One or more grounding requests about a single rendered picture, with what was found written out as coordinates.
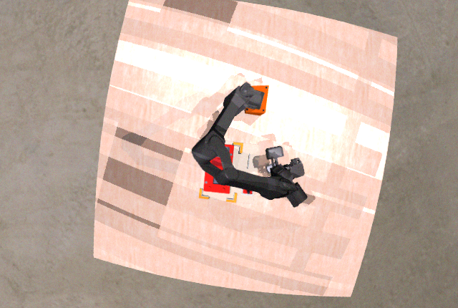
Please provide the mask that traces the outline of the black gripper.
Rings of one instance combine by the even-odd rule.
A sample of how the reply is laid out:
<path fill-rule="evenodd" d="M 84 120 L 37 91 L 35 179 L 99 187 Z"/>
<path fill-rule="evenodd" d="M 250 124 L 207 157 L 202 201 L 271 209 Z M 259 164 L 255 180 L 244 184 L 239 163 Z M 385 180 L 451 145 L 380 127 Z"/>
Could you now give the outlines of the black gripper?
<path fill-rule="evenodd" d="M 277 165 L 279 165 L 278 164 L 278 158 L 284 156 L 283 147 L 276 146 L 276 147 L 272 147 L 272 148 L 267 148 L 265 150 L 265 152 L 266 152 L 266 159 L 267 160 L 271 160 L 272 168 L 270 168 L 270 171 L 271 171 L 271 176 L 273 176 L 274 172 L 272 171 L 272 169 L 274 169 Z M 273 159 L 274 159 L 275 163 L 274 163 Z"/>

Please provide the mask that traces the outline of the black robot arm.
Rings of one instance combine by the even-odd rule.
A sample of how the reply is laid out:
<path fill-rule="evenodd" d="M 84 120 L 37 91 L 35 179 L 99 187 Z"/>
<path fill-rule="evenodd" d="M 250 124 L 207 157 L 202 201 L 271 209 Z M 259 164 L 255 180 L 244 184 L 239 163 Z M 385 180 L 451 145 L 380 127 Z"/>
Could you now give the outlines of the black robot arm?
<path fill-rule="evenodd" d="M 214 177 L 222 186 L 232 186 L 247 191 L 255 191 L 268 200 L 286 196 L 293 208 L 307 199 L 307 195 L 294 178 L 305 175 L 300 158 L 291 159 L 290 164 L 280 163 L 272 171 L 271 177 L 263 177 L 253 173 L 236 170 L 232 164 L 230 152 L 225 147 L 225 134 L 233 118 L 245 108 L 261 109 L 264 92 L 254 90 L 249 82 L 237 86 L 223 101 L 224 108 L 218 115 L 213 126 L 200 141 L 191 149 L 192 156 L 202 170 Z M 223 170 L 210 161 L 219 156 Z"/>

